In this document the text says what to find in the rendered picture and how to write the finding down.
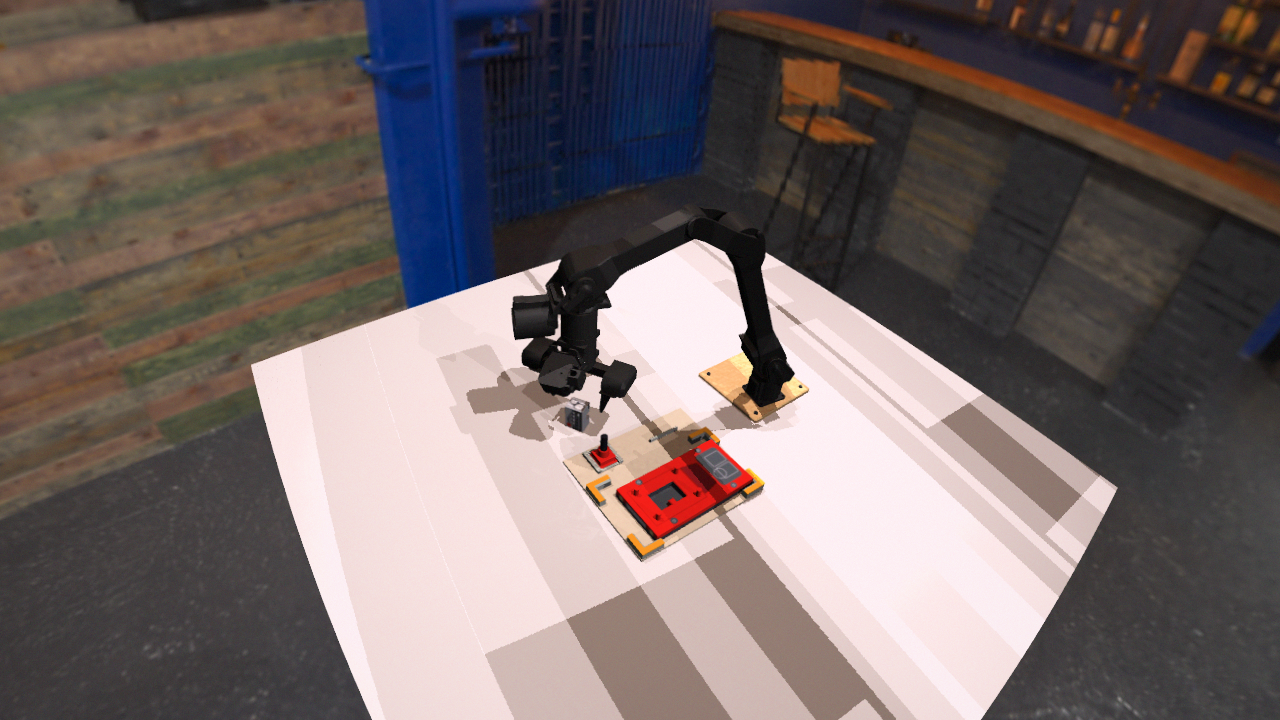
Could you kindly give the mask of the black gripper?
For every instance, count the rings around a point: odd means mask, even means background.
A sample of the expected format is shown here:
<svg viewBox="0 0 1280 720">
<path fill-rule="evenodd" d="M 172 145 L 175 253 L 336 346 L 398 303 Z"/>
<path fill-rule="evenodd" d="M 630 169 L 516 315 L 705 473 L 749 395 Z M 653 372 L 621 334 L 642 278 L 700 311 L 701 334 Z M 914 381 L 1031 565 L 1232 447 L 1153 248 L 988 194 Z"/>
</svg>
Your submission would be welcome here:
<svg viewBox="0 0 1280 720">
<path fill-rule="evenodd" d="M 596 338 L 599 334 L 600 329 L 596 329 L 596 334 L 589 340 L 570 340 L 561 331 L 561 338 L 557 341 L 547 337 L 532 338 L 524 348 L 522 364 L 524 366 L 529 366 L 529 370 L 540 373 L 541 366 L 548 359 L 549 345 L 561 346 L 562 352 L 568 352 L 568 348 L 577 350 L 585 364 L 582 372 L 602 377 L 599 413 L 603 413 L 611 398 L 622 398 L 627 395 L 634 380 L 636 380 L 637 369 L 618 360 L 614 360 L 611 366 L 596 363 L 599 355 Z"/>
</svg>

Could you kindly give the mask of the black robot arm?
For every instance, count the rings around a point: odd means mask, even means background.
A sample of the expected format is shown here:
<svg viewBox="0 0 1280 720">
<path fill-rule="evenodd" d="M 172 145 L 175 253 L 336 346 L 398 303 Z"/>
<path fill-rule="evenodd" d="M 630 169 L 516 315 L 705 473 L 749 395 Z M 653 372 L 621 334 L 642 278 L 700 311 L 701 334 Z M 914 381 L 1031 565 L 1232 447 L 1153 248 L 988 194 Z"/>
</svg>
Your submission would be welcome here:
<svg viewBox="0 0 1280 720">
<path fill-rule="evenodd" d="M 741 211 L 686 204 L 612 243 L 567 252 L 547 281 L 547 293 L 513 296 L 511 319 L 515 340 L 556 334 L 558 315 L 564 337 L 591 338 L 596 334 L 598 309 L 612 307 L 605 291 L 621 275 L 691 240 L 721 249 L 733 266 L 748 322 L 748 331 L 739 337 L 742 352 L 754 366 L 742 389 L 759 407 L 783 400 L 786 396 L 781 388 L 792 380 L 795 373 L 774 334 L 765 296 L 762 277 L 765 238 Z M 545 393 L 567 397 L 582 389 L 586 380 L 584 366 L 577 350 L 562 352 L 557 345 L 549 345 L 538 382 Z"/>
</svg>

